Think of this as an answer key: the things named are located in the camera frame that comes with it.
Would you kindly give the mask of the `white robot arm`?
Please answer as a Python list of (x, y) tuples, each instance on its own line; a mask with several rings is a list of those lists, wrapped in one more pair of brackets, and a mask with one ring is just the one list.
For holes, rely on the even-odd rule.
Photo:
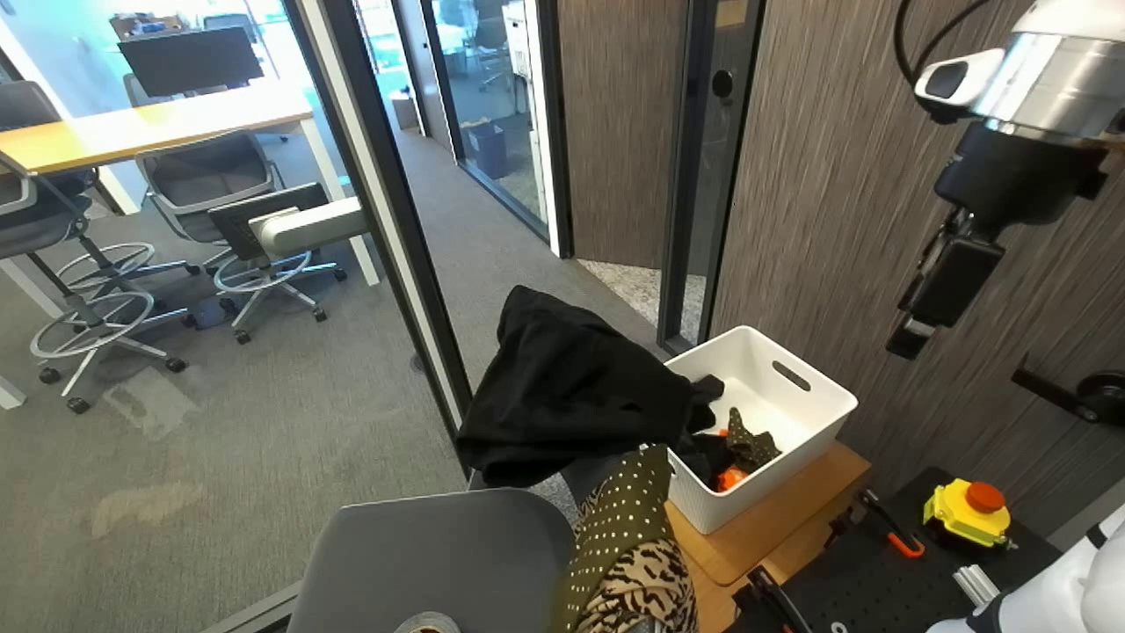
[(993, 50), (904, 71), (936, 125), (966, 125), (936, 193), (946, 222), (901, 297), (886, 347), (919, 359), (952, 327), (1004, 257), (1003, 231), (1052, 227), (1097, 201), (1125, 116), (1125, 3), (1031, 0)]

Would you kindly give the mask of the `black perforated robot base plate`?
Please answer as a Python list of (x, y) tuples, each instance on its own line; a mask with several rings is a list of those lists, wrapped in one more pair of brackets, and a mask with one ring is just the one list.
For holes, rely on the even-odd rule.
[(888, 548), (881, 523), (872, 513), (852, 513), (826, 548), (788, 583), (749, 583), (736, 605), (727, 633), (925, 633), (938, 619), (974, 612), (974, 603), (957, 586), (952, 572), (979, 564), (998, 590), (1015, 590), (1058, 548), (1023, 523), (1009, 528), (1009, 544), (974, 548), (921, 522), (921, 507), (949, 470), (925, 468), (904, 489), (886, 491), (886, 509), (925, 542), (925, 559), (904, 559)]

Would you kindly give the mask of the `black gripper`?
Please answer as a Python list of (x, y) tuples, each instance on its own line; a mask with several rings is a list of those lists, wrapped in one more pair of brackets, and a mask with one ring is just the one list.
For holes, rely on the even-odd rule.
[(1004, 257), (1003, 231), (1052, 227), (1076, 196), (1095, 201), (1109, 181), (1104, 157), (1102, 145), (1049, 145), (970, 125), (936, 181), (949, 214), (896, 302), (901, 323), (886, 347), (919, 359), (987, 285)]

